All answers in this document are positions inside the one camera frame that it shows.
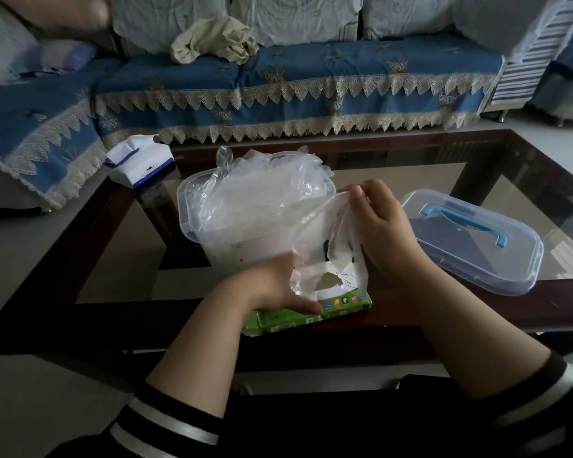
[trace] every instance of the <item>blurred hand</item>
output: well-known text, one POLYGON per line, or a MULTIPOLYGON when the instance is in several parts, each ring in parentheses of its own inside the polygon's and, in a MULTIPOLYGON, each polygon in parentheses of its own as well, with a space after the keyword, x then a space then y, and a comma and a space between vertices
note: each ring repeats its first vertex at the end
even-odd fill
POLYGON ((246 308, 243 310, 247 314, 259 309, 289 309, 304 314, 320 314, 320 302, 296 295, 290 288, 295 260, 296 256, 291 252, 275 256, 227 278, 222 285, 227 285, 230 292, 245 297, 246 308))
POLYGON ((384 274, 404 280, 430 261, 418 244, 401 203, 382 180, 367 180, 340 191, 350 192, 363 248, 384 274))

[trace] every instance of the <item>person's left hand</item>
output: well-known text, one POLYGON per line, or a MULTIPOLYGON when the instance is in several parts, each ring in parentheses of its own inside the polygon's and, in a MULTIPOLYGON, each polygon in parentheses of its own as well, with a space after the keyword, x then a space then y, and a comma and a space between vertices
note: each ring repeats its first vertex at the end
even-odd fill
POLYGON ((290 276, 295 266, 293 253, 278 255, 255 267, 239 272, 223 282, 231 292, 246 297, 247 313, 254 310, 290 309, 304 314, 320 314, 322 305, 296 295, 290 288, 290 276))

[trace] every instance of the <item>purple pillow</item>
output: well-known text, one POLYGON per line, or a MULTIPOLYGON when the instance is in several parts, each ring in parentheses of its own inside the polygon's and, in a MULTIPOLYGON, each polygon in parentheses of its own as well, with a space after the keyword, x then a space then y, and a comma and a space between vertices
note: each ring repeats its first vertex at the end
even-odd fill
POLYGON ((95 58, 97 52, 97 46, 84 41, 42 41, 20 55, 11 70, 17 74, 76 72, 95 58))

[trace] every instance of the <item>sofa seat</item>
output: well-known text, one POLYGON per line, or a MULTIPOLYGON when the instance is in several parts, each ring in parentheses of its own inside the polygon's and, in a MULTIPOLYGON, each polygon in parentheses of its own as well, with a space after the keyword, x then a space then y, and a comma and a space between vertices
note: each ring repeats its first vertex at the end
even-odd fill
POLYGON ((460 126, 481 112, 503 66, 500 54, 448 33, 260 48, 243 66, 147 55, 99 81, 98 131, 109 148, 132 134, 215 142, 460 126))
POLYGON ((0 87, 0 170, 38 195, 45 209, 77 197, 104 161, 91 96, 99 79, 121 66, 95 60, 74 74, 0 87))

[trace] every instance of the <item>tile floor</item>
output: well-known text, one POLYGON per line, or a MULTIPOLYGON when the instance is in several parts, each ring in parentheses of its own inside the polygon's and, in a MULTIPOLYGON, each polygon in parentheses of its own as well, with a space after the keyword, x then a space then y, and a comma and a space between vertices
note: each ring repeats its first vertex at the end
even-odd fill
MULTIPOLYGON (((526 114, 512 113, 505 124, 482 120, 476 127, 504 126, 573 173, 573 125, 557 129, 526 114)), ((60 212, 0 220, 0 307, 101 181, 101 175, 92 178, 81 198, 60 212)), ((244 373, 238 378, 258 394, 326 392, 378 389, 410 372, 447 376, 440 364, 419 364, 244 373)), ((31 356, 0 357, 0 458, 39 458, 62 441, 99 432, 129 397, 31 356)))

